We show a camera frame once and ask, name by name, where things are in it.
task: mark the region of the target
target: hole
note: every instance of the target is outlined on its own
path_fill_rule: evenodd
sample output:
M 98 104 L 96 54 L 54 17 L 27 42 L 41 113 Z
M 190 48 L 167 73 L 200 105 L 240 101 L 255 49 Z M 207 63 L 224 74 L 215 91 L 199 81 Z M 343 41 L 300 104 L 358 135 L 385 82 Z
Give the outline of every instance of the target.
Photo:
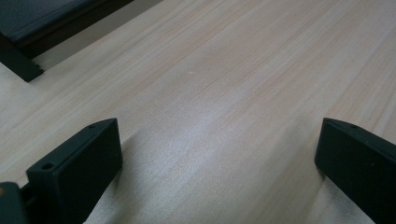
M 41 167 L 43 170 L 49 170 L 53 167 L 52 163 L 47 163 L 45 165 L 43 165 L 43 167 Z

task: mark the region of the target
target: wood grain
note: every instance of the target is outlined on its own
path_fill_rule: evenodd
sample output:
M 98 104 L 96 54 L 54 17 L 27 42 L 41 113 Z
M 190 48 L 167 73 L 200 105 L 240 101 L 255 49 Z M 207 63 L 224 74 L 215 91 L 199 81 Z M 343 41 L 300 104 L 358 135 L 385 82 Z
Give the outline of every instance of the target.
M 396 143 L 393 0 L 163 0 L 27 84 L 0 67 L 0 181 L 118 118 L 87 223 L 372 223 L 313 163 L 324 117 Z

